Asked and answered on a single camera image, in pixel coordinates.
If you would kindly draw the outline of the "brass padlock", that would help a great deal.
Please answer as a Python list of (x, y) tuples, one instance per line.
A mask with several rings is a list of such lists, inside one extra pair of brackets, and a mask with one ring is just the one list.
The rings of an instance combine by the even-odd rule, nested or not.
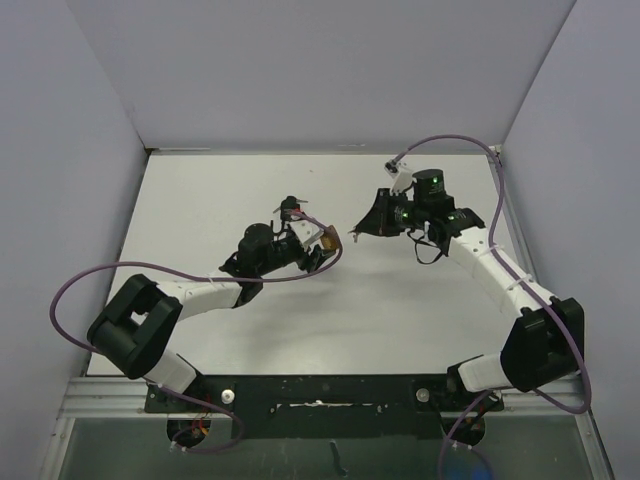
[(327, 251), (337, 251), (340, 248), (340, 239), (336, 230), (327, 228), (320, 237), (322, 248)]

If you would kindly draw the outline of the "black padlock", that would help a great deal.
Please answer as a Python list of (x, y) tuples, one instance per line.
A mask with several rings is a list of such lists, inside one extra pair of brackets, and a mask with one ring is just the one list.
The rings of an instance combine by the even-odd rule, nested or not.
[(300, 212), (302, 210), (302, 205), (305, 203), (306, 200), (289, 195), (281, 201), (280, 205), (273, 211), (273, 214), (278, 214), (280, 220), (283, 222), (290, 221), (291, 213)]

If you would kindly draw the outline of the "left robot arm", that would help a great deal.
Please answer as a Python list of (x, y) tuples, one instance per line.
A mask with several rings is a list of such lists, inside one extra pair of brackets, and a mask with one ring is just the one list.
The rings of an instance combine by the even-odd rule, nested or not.
[(90, 326), (87, 340), (127, 378), (164, 386), (177, 408), (193, 410), (202, 402), (204, 387), (196, 368), (168, 349), (176, 324), (212, 310), (244, 306), (260, 293), (265, 275), (291, 264), (311, 273), (335, 253), (332, 239), (306, 220), (288, 223), (281, 238), (269, 225), (252, 224), (220, 267), (230, 281), (156, 283), (134, 275)]

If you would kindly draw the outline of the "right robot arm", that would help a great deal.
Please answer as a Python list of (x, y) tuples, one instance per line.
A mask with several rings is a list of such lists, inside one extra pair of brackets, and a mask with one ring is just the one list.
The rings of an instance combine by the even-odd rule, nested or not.
[(450, 367), (448, 402), (459, 409), (478, 401), (481, 391), (515, 388), (528, 392), (578, 371), (584, 348), (584, 311), (573, 298), (561, 300), (526, 274), (490, 242), (484, 221), (458, 208), (445, 190), (444, 173), (427, 169), (400, 175), (378, 190), (354, 235), (396, 237), (421, 231), (424, 242), (462, 267), (512, 322), (501, 351)]

